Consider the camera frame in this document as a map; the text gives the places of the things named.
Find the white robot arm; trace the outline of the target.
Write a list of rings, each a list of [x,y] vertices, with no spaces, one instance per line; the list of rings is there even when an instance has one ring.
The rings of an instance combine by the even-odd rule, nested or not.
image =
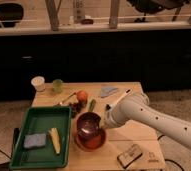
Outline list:
[[[107,110],[104,127],[119,128],[130,120],[150,126],[191,150],[191,122],[151,108],[149,98],[144,93],[126,95]]]

